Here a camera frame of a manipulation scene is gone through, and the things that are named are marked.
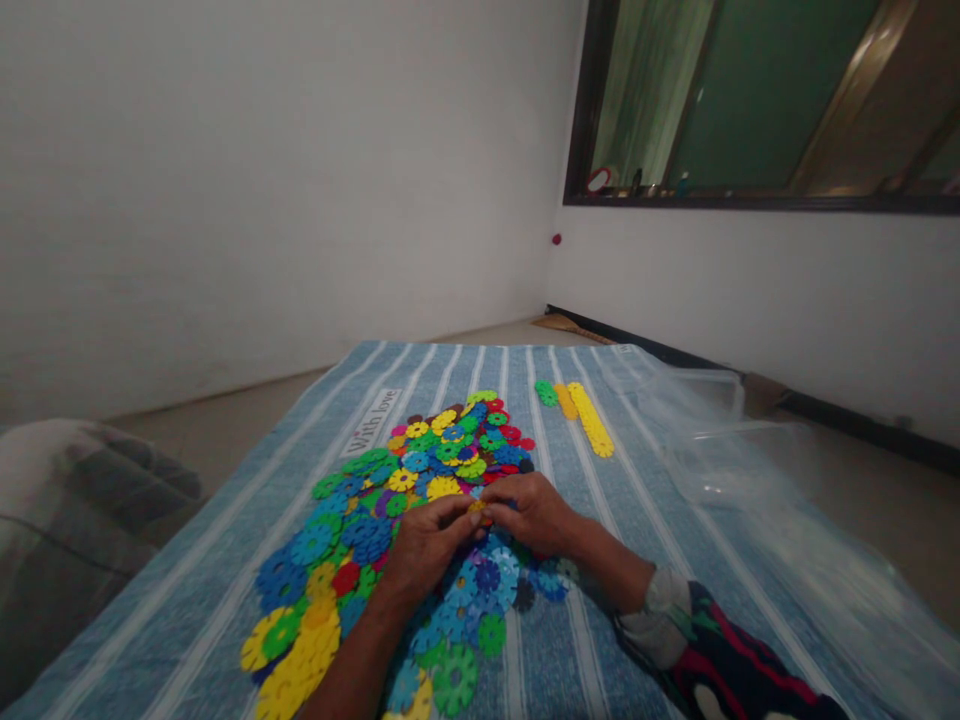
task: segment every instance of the patterned sleeve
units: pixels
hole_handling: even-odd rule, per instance
[[[846,718],[730,622],[705,587],[667,568],[654,575],[644,609],[614,622],[627,652],[688,718]]]

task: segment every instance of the white wall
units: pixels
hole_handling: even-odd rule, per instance
[[[960,218],[562,207],[548,302],[960,446]]]
[[[5,3],[0,419],[539,312],[581,8]]]

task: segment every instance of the window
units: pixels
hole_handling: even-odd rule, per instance
[[[957,0],[591,0],[566,204],[960,211]]]

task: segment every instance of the tiled floor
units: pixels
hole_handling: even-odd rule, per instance
[[[591,345],[526,321],[442,338],[471,345]],[[322,371],[144,415],[113,425],[153,440],[193,468],[212,494]],[[775,419],[796,420],[786,413]],[[934,611],[960,631],[960,480],[811,426],[823,483],[820,508],[840,527],[879,549]]]

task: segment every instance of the hand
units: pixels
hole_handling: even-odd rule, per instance
[[[467,513],[474,502],[469,495],[448,495],[404,514],[378,594],[416,609],[443,578],[457,547],[475,533],[482,537],[480,513]]]
[[[564,502],[542,473],[510,475],[488,485],[480,496],[484,516],[543,555],[569,557],[583,517]],[[502,503],[513,501],[516,510]]]

